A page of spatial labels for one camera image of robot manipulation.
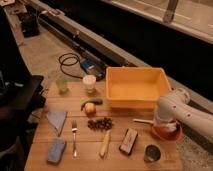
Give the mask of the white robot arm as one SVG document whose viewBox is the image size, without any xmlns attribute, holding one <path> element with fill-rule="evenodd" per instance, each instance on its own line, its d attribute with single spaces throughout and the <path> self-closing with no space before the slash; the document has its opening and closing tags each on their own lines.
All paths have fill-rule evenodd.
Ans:
<svg viewBox="0 0 213 171">
<path fill-rule="evenodd" d="M 213 115 L 188 105 L 189 93 L 177 88 L 160 96 L 154 112 L 155 124 L 167 124 L 175 119 L 188 125 L 213 143 Z"/>
</svg>

